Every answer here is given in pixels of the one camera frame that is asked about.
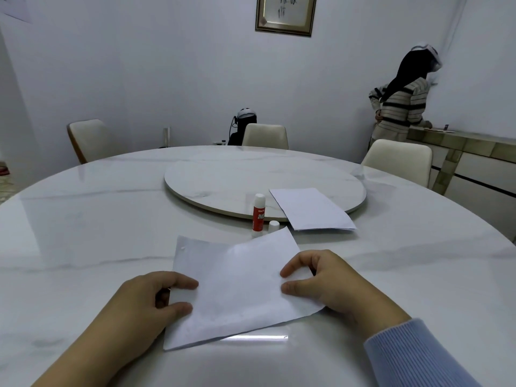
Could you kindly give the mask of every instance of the red glue stick label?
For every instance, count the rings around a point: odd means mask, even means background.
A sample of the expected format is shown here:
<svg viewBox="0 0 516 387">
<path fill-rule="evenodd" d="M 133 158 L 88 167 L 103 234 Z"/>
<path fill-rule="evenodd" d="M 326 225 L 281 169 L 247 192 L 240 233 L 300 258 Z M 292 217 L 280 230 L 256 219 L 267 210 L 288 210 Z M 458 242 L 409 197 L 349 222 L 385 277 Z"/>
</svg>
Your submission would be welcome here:
<svg viewBox="0 0 516 387">
<path fill-rule="evenodd" d="M 263 231 L 263 219 L 265 218 L 265 208 L 257 208 L 255 206 L 255 213 L 253 214 L 253 231 Z"/>
</svg>

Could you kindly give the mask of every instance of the glue stick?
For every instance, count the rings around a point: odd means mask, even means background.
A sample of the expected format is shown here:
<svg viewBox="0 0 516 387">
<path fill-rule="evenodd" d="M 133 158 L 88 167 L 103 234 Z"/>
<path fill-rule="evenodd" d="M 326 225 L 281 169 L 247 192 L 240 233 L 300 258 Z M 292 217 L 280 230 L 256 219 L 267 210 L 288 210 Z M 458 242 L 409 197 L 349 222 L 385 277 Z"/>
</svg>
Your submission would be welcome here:
<svg viewBox="0 0 516 387">
<path fill-rule="evenodd" d="M 255 211 L 253 212 L 253 237 L 263 233 L 263 219 L 265 218 L 265 196 L 255 195 Z"/>
</svg>

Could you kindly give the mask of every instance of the right hand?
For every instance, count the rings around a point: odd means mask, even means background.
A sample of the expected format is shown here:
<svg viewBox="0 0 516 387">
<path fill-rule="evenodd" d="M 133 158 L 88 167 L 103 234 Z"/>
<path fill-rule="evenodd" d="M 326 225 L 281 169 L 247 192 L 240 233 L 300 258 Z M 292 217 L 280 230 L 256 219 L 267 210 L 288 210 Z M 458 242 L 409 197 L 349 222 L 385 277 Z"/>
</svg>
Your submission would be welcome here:
<svg viewBox="0 0 516 387">
<path fill-rule="evenodd" d="M 375 114 L 376 122 L 382 122 L 384 117 L 382 116 L 382 110 L 378 110 Z"/>
<path fill-rule="evenodd" d="M 394 301 L 329 250 L 300 252 L 285 265 L 280 275 L 287 278 L 303 266 L 317 273 L 313 278 L 285 282 L 281 292 L 309 297 L 334 311 L 351 314 L 365 339 L 411 319 Z"/>
</svg>

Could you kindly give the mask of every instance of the stack of paper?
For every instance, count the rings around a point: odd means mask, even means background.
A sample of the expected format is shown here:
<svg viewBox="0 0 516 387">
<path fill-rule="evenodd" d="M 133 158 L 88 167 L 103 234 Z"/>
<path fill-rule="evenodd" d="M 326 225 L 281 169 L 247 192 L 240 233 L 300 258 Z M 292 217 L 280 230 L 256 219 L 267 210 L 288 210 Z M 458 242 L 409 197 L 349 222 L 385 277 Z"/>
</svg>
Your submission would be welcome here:
<svg viewBox="0 0 516 387">
<path fill-rule="evenodd" d="M 180 236 L 173 270 L 199 281 L 195 291 L 173 289 L 170 304 L 192 303 L 191 315 L 167 327 L 164 349 L 236 335 L 312 315 L 323 306 L 281 293 L 289 280 L 313 277 L 302 268 L 288 279 L 280 271 L 297 253 L 288 228 L 240 245 Z"/>
<path fill-rule="evenodd" d="M 295 231 L 357 229 L 348 214 L 317 189 L 275 189 L 270 193 Z"/>
</svg>

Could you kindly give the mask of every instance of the hand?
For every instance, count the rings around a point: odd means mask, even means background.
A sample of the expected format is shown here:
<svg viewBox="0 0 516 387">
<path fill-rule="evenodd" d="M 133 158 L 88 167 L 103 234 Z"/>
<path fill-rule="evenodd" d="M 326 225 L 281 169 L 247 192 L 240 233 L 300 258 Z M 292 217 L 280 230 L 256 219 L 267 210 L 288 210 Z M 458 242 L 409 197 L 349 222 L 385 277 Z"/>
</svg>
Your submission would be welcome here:
<svg viewBox="0 0 516 387">
<path fill-rule="evenodd" d="M 382 110 L 378 110 L 375 115 L 375 119 L 377 122 L 382 122 L 384 120 L 384 117 L 381 115 Z"/>
<path fill-rule="evenodd" d="M 280 275 L 287 278 L 303 266 L 317 273 L 313 278 L 286 282 L 281 291 L 309 297 L 334 311 L 351 314 L 366 339 L 411 319 L 394 301 L 329 250 L 300 252 L 285 265 Z"/>
<path fill-rule="evenodd" d="M 166 326 L 192 312 L 189 303 L 168 306 L 169 288 L 196 289 L 198 285 L 195 279 L 166 271 L 124 282 L 35 386 L 106 384 L 124 365 L 144 354 Z"/>
</svg>

